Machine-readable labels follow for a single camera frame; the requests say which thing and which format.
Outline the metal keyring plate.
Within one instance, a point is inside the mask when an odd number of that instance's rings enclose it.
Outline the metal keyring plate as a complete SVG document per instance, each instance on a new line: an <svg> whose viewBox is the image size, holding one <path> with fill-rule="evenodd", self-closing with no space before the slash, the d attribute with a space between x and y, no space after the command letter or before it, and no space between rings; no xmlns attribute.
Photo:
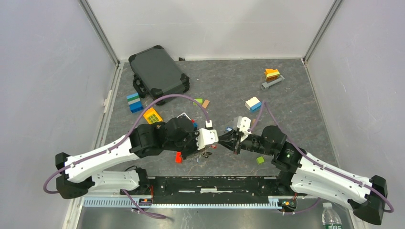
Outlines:
<svg viewBox="0 0 405 229"><path fill-rule="evenodd" d="M188 156L188 157L186 158L186 160L188 160L188 161L196 161L196 162L197 162L197 161L199 161L200 159L202 159L202 158L208 158L208 157L211 156L211 155L212 155L212 152L208 152L208 151L206 151L206 150L204 150L204 151L198 151L197 153Z"/></svg>

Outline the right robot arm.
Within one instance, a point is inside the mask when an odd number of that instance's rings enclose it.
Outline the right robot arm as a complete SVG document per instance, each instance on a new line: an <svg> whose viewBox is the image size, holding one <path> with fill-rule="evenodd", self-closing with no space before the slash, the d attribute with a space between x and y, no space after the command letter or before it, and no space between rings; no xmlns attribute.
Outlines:
<svg viewBox="0 0 405 229"><path fill-rule="evenodd" d="M387 197L383 177L363 177L330 165L287 141L279 127L270 125L261 135L229 131L219 144L239 154L240 150L273 156L271 163L280 170L276 189L282 195L306 194L339 204L361 220L381 225Z"/></svg>

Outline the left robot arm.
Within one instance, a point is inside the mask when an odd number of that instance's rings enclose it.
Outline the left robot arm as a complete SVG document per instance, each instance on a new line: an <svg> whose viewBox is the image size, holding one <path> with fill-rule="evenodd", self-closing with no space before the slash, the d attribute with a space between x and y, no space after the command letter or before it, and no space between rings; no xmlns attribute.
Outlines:
<svg viewBox="0 0 405 229"><path fill-rule="evenodd" d="M144 169L134 172L108 171L108 168L163 151L178 151L182 158L200 153L206 147L218 143L217 131L212 123L197 129L191 120L181 116L167 122L141 124L131 134L123 135L98 149L76 156L59 153L55 165L59 170L56 179L57 192L64 199L73 199L96 190L136 191L145 194L150 181Z"/></svg>

